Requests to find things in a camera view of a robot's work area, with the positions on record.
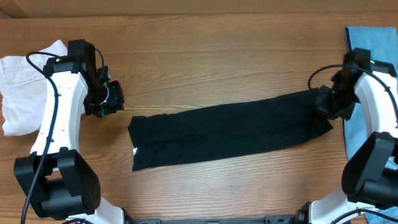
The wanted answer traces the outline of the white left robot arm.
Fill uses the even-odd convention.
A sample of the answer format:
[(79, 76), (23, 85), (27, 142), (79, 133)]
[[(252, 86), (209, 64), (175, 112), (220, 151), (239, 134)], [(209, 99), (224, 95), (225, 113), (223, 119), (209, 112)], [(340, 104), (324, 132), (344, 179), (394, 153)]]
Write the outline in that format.
[(66, 56), (49, 54), (38, 69), (47, 84), (42, 124), (29, 156), (14, 163), (26, 196), (21, 223), (29, 207), (40, 218), (64, 223), (132, 223), (125, 209), (102, 196), (99, 178), (79, 150), (83, 113), (102, 118), (124, 109), (120, 83), (107, 65), (96, 67), (100, 53), (84, 39), (71, 40)]

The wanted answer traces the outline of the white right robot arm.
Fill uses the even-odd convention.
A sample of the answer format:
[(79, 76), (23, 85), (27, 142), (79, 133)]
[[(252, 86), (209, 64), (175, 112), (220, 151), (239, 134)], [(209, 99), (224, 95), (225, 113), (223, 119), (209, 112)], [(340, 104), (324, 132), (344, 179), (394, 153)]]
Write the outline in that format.
[(397, 171), (386, 167), (397, 159), (397, 74), (390, 63), (371, 58), (370, 50), (345, 54), (332, 78), (321, 86), (315, 101), (320, 115), (349, 120), (355, 103), (363, 110), (367, 139), (346, 164), (341, 187), (307, 202), (288, 223), (349, 223), (364, 213), (396, 222), (382, 211), (397, 206)]

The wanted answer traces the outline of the black t-shirt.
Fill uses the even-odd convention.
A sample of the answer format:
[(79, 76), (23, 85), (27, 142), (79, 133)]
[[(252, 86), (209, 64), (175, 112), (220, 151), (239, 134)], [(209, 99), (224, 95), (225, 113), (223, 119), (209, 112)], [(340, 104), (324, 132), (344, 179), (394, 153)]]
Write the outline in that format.
[(332, 130), (315, 111), (317, 90), (175, 114), (134, 116), (132, 169), (191, 164), (297, 146)]

